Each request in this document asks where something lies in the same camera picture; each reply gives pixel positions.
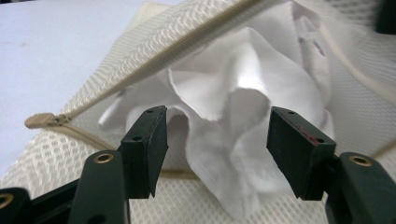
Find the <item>mesh laundry bag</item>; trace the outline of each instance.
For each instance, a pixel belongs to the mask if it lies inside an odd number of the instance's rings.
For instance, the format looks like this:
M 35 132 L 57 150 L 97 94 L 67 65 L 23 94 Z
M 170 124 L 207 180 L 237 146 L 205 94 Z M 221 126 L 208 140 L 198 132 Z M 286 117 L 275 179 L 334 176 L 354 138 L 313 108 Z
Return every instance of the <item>mesh laundry bag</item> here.
M 373 31 L 379 3 L 295 2 L 319 15 L 322 23 L 320 32 L 328 46 L 332 74 L 329 110 L 337 153 L 356 151 L 376 156 L 396 178 L 396 150 L 391 150 L 396 137 L 396 37 Z M 45 129 L 9 168 L 0 187 L 27 188 L 34 198 L 79 178 L 89 155 L 120 143 L 122 135 L 97 127 L 117 91 L 161 71 L 276 3 L 187 1 L 139 25 L 131 23 L 97 71 L 64 107 L 63 114 L 42 124 Z M 184 124 L 172 125 L 182 128 Z M 168 160 L 173 168 L 189 169 L 183 158 Z M 327 222 L 323 202 L 302 202 L 292 194 L 280 196 L 245 220 L 236 221 L 200 180 L 160 178 L 157 190 L 154 200 L 131 201 L 132 222 Z

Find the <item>zipper pull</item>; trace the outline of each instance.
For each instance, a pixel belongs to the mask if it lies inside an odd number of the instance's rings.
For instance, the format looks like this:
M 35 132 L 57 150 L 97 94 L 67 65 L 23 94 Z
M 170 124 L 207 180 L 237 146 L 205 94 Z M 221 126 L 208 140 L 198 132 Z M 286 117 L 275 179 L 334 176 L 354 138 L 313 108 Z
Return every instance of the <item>zipper pull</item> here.
M 24 125 L 29 129 L 37 129 L 49 126 L 62 126 L 70 120 L 71 118 L 64 114 L 55 116 L 52 113 L 42 113 L 33 115 L 24 122 Z

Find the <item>white table surface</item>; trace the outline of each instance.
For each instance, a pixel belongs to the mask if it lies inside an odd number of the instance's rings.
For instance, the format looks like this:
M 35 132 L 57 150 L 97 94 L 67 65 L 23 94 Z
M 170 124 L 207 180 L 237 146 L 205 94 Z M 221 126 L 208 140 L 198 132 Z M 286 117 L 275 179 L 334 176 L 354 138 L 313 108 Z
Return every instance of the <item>white table surface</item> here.
M 154 0 L 175 5 L 182 0 Z M 0 178 L 94 72 L 144 0 L 38 0 L 0 5 Z

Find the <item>screw hole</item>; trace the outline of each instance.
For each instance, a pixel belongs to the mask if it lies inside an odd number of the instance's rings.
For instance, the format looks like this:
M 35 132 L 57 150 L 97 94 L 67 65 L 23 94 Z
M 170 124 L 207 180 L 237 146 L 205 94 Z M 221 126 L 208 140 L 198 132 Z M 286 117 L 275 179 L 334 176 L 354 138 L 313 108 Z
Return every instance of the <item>screw hole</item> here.
M 94 161 L 96 163 L 106 163 L 108 161 L 113 160 L 114 156 L 110 153 L 100 154 L 99 156 L 95 157 Z
M 14 200 L 14 195 L 10 193 L 0 194 L 0 209 L 8 206 Z
M 106 222 L 106 217 L 104 215 L 96 215 L 93 217 L 90 217 L 88 219 L 87 224 L 102 224 Z
M 361 166 L 372 166 L 373 165 L 369 160 L 367 160 L 363 157 L 360 157 L 360 156 L 350 156 L 349 160 L 358 164 L 358 165 L 361 165 Z

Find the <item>crumpled white fabric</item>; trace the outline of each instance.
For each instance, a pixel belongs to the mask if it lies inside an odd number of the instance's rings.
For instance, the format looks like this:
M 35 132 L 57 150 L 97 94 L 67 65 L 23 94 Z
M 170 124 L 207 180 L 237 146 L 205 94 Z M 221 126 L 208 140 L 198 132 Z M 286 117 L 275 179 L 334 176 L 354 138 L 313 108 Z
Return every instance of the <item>crumpled white fabric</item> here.
M 295 20 L 295 7 L 267 10 L 122 90 L 99 125 L 126 133 L 144 110 L 166 105 L 168 123 L 188 123 L 168 127 L 164 167 L 191 168 L 232 217 L 247 217 L 290 190 L 265 147 L 271 106 L 294 110 L 333 137 L 324 49 L 310 20 Z

